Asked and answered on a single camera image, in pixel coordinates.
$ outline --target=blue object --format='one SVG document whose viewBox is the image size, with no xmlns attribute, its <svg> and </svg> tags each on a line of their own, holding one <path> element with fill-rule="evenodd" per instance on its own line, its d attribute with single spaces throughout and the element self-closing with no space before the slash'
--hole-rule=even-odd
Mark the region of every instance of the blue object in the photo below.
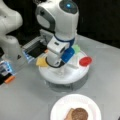
<svg viewBox="0 0 120 120">
<path fill-rule="evenodd" d="M 56 38 L 59 42 L 68 42 L 68 43 L 70 43 L 70 47 L 72 47 L 72 45 L 74 44 L 74 41 L 75 41 L 75 38 L 73 38 L 72 40 L 67 40 L 67 41 L 60 40 L 60 39 L 57 38 L 56 36 L 55 36 L 55 38 Z"/>
<path fill-rule="evenodd" d="M 74 54 L 75 54 L 75 51 L 73 50 L 73 48 L 70 47 L 67 50 L 65 50 L 61 59 L 64 63 L 67 63 Z"/>
<path fill-rule="evenodd" d="M 71 8 L 71 5 L 70 5 L 70 4 L 67 4 L 67 8 Z"/>
</svg>

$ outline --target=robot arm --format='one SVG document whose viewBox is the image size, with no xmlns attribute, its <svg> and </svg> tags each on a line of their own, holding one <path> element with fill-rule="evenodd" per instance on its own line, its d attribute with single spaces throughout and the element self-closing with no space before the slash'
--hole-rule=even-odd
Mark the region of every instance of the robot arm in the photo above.
<svg viewBox="0 0 120 120">
<path fill-rule="evenodd" d="M 79 11 L 72 0 L 48 0 L 40 3 L 36 10 L 39 24 L 55 35 L 48 43 L 47 62 L 56 67 L 64 51 L 74 44 Z"/>
</svg>

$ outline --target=yellow object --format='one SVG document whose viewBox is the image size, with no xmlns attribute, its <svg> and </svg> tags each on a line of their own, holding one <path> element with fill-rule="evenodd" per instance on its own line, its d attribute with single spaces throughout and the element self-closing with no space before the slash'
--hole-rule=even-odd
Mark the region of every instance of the yellow object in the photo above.
<svg viewBox="0 0 120 120">
<path fill-rule="evenodd" d="M 36 62 L 36 65 L 40 66 L 40 67 L 47 67 L 48 66 L 48 64 L 46 63 L 45 58 L 38 58 L 37 62 Z"/>
<path fill-rule="evenodd" d="M 15 79 L 15 76 L 10 76 L 8 79 L 5 80 L 6 84 L 9 84 L 10 82 L 12 82 Z"/>
</svg>

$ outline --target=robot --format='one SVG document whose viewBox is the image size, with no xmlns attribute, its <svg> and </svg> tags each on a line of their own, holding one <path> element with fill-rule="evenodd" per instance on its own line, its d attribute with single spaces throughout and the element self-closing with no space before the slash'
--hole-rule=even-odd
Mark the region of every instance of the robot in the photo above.
<svg viewBox="0 0 120 120">
<path fill-rule="evenodd" d="M 77 42 L 77 5 L 72 0 L 47 0 L 38 4 L 36 17 L 42 27 L 55 32 L 47 45 L 48 53 L 41 56 L 48 64 L 48 67 L 39 67 L 42 77 L 55 91 L 82 86 L 89 65 L 80 66 L 79 60 L 86 54 L 82 51 L 75 54 L 72 48 Z"/>
<path fill-rule="evenodd" d="M 38 5 L 36 16 L 41 26 L 55 31 L 47 45 L 49 52 L 46 61 L 52 67 L 58 67 L 64 51 L 75 42 L 78 7 L 72 0 L 48 0 Z"/>
<path fill-rule="evenodd" d="M 8 8 L 3 0 L 0 0 L 0 47 L 4 51 L 2 58 L 9 62 L 16 72 L 27 63 L 27 60 L 18 40 L 7 34 L 18 29 L 22 23 L 23 20 L 21 15 Z"/>
</svg>

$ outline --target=white round base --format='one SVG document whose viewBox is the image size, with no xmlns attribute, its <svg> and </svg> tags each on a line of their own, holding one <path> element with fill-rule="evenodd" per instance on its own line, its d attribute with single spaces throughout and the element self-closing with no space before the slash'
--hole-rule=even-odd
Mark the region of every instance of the white round base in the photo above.
<svg viewBox="0 0 120 120">
<path fill-rule="evenodd" d="M 70 61 L 61 68 L 39 67 L 41 76 L 48 82 L 57 85 L 72 84 L 82 79 L 89 70 L 89 65 L 83 67 L 79 65 L 79 60 L 85 57 L 84 52 L 75 54 Z"/>
</svg>

